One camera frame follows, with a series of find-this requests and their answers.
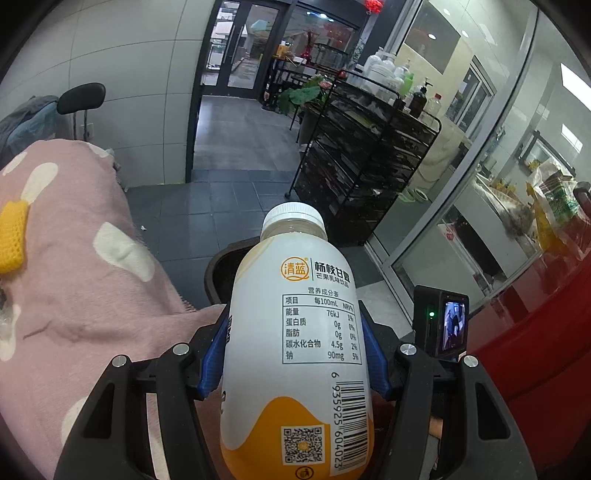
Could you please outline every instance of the pink blanket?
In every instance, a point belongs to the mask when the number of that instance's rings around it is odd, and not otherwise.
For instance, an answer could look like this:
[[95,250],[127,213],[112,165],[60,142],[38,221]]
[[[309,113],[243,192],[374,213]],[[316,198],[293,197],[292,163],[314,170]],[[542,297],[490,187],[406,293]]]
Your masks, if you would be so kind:
[[[100,148],[66,140],[31,145],[0,174],[0,208],[21,198],[32,202],[26,260],[1,279],[8,326],[0,330],[0,412],[50,479],[108,362],[120,353],[133,361],[159,356],[214,322],[222,306],[187,311],[138,240],[113,158]],[[231,478],[219,452],[219,392],[199,405],[199,416],[218,472]],[[150,433],[162,480],[168,475],[153,423]]]

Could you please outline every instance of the red vase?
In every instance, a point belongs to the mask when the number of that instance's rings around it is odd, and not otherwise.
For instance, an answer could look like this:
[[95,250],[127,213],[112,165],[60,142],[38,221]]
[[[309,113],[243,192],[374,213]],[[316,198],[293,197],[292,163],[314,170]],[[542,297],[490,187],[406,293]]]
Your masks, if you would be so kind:
[[304,53],[301,54],[301,57],[306,61],[306,63],[310,63],[310,60],[312,60],[312,48],[314,47],[314,45],[306,45],[306,48],[304,49]]

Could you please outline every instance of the qr code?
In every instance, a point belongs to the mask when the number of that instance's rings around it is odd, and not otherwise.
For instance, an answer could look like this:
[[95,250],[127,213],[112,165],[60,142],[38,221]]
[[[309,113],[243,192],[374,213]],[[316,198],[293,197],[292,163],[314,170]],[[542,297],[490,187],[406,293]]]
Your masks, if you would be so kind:
[[324,463],[324,425],[282,427],[283,465]]

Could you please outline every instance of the bottle label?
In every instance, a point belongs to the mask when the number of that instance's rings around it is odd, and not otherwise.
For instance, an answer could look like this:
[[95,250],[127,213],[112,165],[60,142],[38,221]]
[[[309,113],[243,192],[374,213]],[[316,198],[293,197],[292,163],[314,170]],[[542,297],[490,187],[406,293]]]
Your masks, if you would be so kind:
[[338,290],[284,294],[283,363],[361,365],[358,328],[355,307]]
[[264,240],[232,293],[221,447],[238,480],[355,480],[373,446],[350,267],[304,233]]

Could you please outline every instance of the green bottle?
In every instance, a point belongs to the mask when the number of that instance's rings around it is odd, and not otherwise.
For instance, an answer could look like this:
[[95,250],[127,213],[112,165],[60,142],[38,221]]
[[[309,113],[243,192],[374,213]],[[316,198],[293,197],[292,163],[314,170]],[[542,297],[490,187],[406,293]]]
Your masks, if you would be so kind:
[[404,77],[404,83],[402,84],[402,88],[400,89],[400,97],[404,99],[410,92],[410,89],[413,87],[413,80],[414,80],[414,73],[407,73],[406,77]]

